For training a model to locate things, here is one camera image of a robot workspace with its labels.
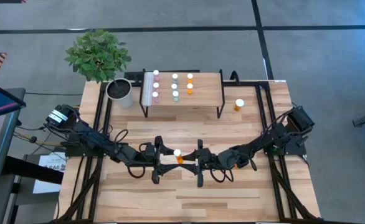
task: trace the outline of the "test tube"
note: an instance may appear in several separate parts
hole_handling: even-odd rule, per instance
[[[235,101],[235,105],[234,105],[234,110],[235,111],[239,111],[241,109],[241,107],[243,107],[245,104],[243,99],[238,99]]]
[[[158,82],[160,80],[159,71],[157,70],[153,71],[153,75],[155,75],[155,80]]]
[[[192,83],[188,83],[187,88],[188,88],[188,94],[192,94],[192,88],[194,88],[194,85]]]
[[[178,102],[178,92],[177,91],[173,91],[173,96],[174,96],[174,102]]]
[[[171,91],[172,92],[177,91],[177,84],[175,83],[171,84]]]
[[[181,150],[179,150],[179,149],[174,150],[174,155],[176,156],[177,162],[179,164],[184,163],[183,156],[181,155]]]
[[[174,73],[172,75],[172,78],[173,78],[173,83],[177,84],[177,78],[178,78],[178,75],[176,73]]]
[[[159,93],[159,83],[153,83],[153,88],[155,92]]]
[[[192,83],[192,78],[194,78],[194,75],[190,73],[187,75],[187,77],[188,77],[188,83]]]
[[[153,100],[155,101],[155,103],[158,103],[159,102],[159,93],[158,92],[153,92],[152,93],[152,97],[153,97]]]

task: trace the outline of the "plant pot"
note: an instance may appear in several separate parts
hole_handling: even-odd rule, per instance
[[[120,108],[131,107],[134,103],[131,83],[125,78],[116,78],[115,82],[108,83],[105,93]]]

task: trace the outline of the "small orange vial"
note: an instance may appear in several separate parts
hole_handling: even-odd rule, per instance
[[[179,149],[174,150],[174,155],[176,156],[178,164],[184,163],[184,159],[181,155],[181,150],[179,150]]]
[[[190,73],[187,75],[187,77],[188,77],[188,83],[192,83],[192,78],[194,78],[194,75]]]
[[[192,83],[188,83],[187,88],[188,88],[188,94],[192,94],[192,88],[194,88],[194,85]]]
[[[239,111],[241,109],[241,107],[243,107],[245,104],[243,99],[238,99],[237,101],[235,101],[235,105],[234,105],[234,110],[235,111]]]

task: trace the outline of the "white cap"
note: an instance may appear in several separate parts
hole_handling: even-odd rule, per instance
[[[173,153],[175,156],[181,156],[181,150],[179,149],[175,149]]]
[[[238,99],[237,101],[235,101],[235,104],[236,104],[237,106],[244,106],[245,102],[244,102],[244,100],[243,100],[243,99]]]

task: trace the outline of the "wooden table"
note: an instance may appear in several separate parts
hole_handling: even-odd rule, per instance
[[[292,108],[288,86],[285,82],[270,81],[270,89],[278,115]],[[95,117],[100,85],[88,82],[85,85],[81,117],[91,126]],[[112,104],[110,124],[113,139],[122,129],[129,133],[124,142],[138,148],[142,142],[161,135],[167,147],[180,149],[189,154],[202,139],[204,147],[219,153],[231,146],[244,144],[259,136],[262,124],[255,88],[251,86],[225,87],[223,116],[217,119],[210,107],[157,106],[151,116],[144,118],[138,103],[140,88],[133,88],[136,102],[129,109],[120,109]],[[245,106],[234,111],[237,98]],[[104,98],[101,122],[107,99]],[[319,216],[310,172],[298,156],[286,156],[288,173],[293,191],[314,215]],[[162,163],[176,163],[174,156],[163,156]],[[254,161],[258,171],[251,166],[234,169],[235,182],[215,182],[209,172],[204,172],[204,186],[196,187],[197,177],[184,169],[175,169],[161,177],[160,184],[151,181],[147,169],[142,179],[133,179],[124,164],[117,164],[108,157],[104,159],[98,191],[94,222],[250,222],[277,221],[277,206],[273,192],[268,158],[262,151]],[[70,205],[80,157],[70,158],[60,191],[60,214]],[[84,164],[79,176],[77,192],[80,191]],[[285,193],[281,189],[285,215],[289,217]],[[83,218],[88,215],[91,194],[87,196]]]
[[[153,83],[157,82],[154,79],[153,72],[146,72],[144,74],[144,84],[142,93],[140,93],[140,102],[142,106],[147,107],[146,111],[143,109],[145,117],[148,116],[149,106],[212,106],[217,107],[217,111],[219,111],[219,107],[223,107],[224,94],[221,84],[222,75],[220,73],[191,73],[194,75],[194,78],[192,79],[194,88],[192,89],[192,94],[189,95],[187,92],[188,72],[177,72],[178,102],[174,101],[174,96],[172,95],[172,74],[174,74],[174,72],[159,73],[159,102],[157,103],[152,97],[152,92],[154,92]]]

